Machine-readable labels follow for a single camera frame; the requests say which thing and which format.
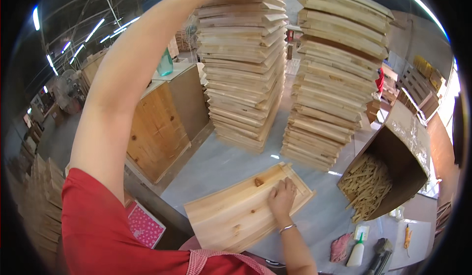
glue bottle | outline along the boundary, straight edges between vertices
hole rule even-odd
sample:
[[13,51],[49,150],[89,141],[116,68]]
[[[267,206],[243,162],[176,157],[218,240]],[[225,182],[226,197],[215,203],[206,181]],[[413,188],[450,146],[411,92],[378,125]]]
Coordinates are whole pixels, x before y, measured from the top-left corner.
[[361,239],[357,242],[351,252],[351,256],[346,264],[348,267],[358,267],[362,264],[362,257],[364,255],[364,245],[362,243],[363,234],[364,233],[361,233]]

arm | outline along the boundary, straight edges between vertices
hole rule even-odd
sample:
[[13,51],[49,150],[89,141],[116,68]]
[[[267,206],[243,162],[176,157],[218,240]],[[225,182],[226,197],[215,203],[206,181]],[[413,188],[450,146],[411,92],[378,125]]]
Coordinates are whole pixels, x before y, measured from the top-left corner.
[[[268,203],[274,214],[279,229],[292,225],[289,216],[296,195],[296,186],[290,178],[279,182],[279,188],[270,192]],[[289,228],[281,234],[286,270],[289,275],[317,274],[315,260],[310,249],[296,227]]]
[[96,178],[122,203],[134,110],[168,41],[207,0],[163,0],[113,44],[93,80],[74,138],[71,167]]

pink patterned board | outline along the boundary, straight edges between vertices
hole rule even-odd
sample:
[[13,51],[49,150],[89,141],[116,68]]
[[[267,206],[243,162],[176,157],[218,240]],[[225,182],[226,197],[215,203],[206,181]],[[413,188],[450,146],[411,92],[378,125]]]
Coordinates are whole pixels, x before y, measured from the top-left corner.
[[155,248],[166,231],[166,226],[137,201],[133,201],[127,208],[127,213],[131,233],[146,247]]

apron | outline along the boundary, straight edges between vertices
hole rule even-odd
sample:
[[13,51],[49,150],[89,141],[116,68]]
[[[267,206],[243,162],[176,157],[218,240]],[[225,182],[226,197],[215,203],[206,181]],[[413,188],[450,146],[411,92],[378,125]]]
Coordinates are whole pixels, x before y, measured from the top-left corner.
[[229,253],[226,251],[214,251],[208,249],[197,249],[190,251],[190,260],[188,263],[187,275],[200,275],[203,270],[207,259],[214,256],[233,256],[241,260],[246,265],[250,266],[254,271],[260,275],[275,275],[274,272],[270,271],[267,267],[258,264],[254,259],[241,254]]

pink rag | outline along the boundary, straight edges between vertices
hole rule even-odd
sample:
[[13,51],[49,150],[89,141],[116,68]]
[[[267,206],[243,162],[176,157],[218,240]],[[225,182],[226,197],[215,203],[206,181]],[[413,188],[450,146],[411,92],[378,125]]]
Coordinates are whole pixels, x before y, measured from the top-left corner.
[[331,262],[338,263],[346,259],[347,242],[352,233],[346,233],[331,243]]

